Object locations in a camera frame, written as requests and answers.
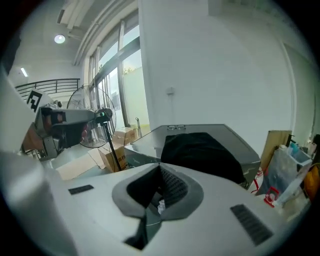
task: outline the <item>round ceiling lamp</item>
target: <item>round ceiling lamp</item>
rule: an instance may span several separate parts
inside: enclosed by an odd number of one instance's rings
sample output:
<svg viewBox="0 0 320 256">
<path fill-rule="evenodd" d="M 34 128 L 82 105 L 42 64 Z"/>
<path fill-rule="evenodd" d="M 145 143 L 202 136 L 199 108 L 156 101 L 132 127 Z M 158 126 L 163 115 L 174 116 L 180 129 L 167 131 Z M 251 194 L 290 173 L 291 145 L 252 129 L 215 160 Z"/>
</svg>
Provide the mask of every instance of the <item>round ceiling lamp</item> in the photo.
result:
<svg viewBox="0 0 320 256">
<path fill-rule="evenodd" d="M 58 35 L 56 35 L 55 38 L 54 38 L 54 41 L 55 41 L 57 44 L 62 44 L 62 43 L 65 42 L 65 40 L 66 40 L 65 36 L 62 35 L 62 34 L 58 34 Z"/>
</svg>

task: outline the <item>metal railing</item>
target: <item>metal railing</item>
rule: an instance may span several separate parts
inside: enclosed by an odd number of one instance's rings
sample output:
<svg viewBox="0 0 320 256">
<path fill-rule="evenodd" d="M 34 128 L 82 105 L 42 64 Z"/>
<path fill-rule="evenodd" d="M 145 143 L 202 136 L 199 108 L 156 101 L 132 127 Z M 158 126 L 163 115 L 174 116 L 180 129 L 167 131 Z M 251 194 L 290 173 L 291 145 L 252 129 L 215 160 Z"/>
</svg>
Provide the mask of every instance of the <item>metal railing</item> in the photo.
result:
<svg viewBox="0 0 320 256">
<path fill-rule="evenodd" d="M 74 92 L 79 88 L 79 80 L 79 78 L 52 79 L 22 84 L 15 89 L 26 100 L 33 88 L 47 94 Z"/>
</svg>

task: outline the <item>wooden board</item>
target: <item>wooden board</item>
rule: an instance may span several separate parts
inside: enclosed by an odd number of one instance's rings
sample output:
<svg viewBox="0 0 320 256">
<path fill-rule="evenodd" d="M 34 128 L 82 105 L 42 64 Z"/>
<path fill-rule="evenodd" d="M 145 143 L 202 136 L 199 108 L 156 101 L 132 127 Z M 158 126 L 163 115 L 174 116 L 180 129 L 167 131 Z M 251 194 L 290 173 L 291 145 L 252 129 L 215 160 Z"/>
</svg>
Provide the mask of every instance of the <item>wooden board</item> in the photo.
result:
<svg viewBox="0 0 320 256">
<path fill-rule="evenodd" d="M 95 167 L 96 165 L 97 164 L 92 159 L 92 157 L 89 154 L 85 154 L 73 161 L 60 166 L 56 170 L 59 172 L 61 178 L 66 181 L 78 177 L 79 175 L 88 171 L 92 167 Z"/>
<path fill-rule="evenodd" d="M 264 149 L 261 155 L 261 169 L 265 171 L 271 161 L 276 147 L 285 145 L 292 134 L 291 130 L 270 130 L 266 137 Z"/>
<path fill-rule="evenodd" d="M 93 148 L 88 151 L 88 154 L 92 157 L 92 159 L 96 162 L 96 164 L 99 166 L 101 170 L 106 168 L 104 161 L 102 160 L 99 150 L 97 148 Z"/>
</svg>

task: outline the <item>ceiling light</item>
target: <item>ceiling light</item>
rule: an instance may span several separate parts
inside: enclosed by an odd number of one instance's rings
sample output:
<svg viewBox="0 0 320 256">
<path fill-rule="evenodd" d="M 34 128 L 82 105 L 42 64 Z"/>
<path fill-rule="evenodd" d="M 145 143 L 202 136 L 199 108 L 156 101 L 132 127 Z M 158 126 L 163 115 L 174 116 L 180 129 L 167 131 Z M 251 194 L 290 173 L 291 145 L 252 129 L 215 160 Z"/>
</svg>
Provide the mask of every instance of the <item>ceiling light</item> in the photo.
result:
<svg viewBox="0 0 320 256">
<path fill-rule="evenodd" d="M 28 77 L 28 74 L 27 74 L 27 72 L 25 71 L 25 69 L 22 67 L 21 68 L 21 71 L 22 71 L 22 73 L 24 74 L 24 76 L 27 78 Z"/>
<path fill-rule="evenodd" d="M 58 35 L 56 35 L 55 38 L 54 38 L 54 41 L 55 41 L 57 44 L 62 44 L 65 40 L 66 40 L 65 36 L 62 35 L 62 34 L 58 34 Z"/>
</svg>

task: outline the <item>black cloth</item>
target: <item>black cloth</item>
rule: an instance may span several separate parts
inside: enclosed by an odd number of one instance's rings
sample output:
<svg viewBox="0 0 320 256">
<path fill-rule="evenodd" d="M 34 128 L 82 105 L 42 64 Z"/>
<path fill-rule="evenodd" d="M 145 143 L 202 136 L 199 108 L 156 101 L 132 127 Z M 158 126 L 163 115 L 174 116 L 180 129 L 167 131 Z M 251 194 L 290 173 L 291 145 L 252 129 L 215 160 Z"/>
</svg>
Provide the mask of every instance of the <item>black cloth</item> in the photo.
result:
<svg viewBox="0 0 320 256">
<path fill-rule="evenodd" d="M 240 163 L 206 132 L 167 136 L 161 162 L 216 175 L 237 184 L 246 181 Z"/>
</svg>

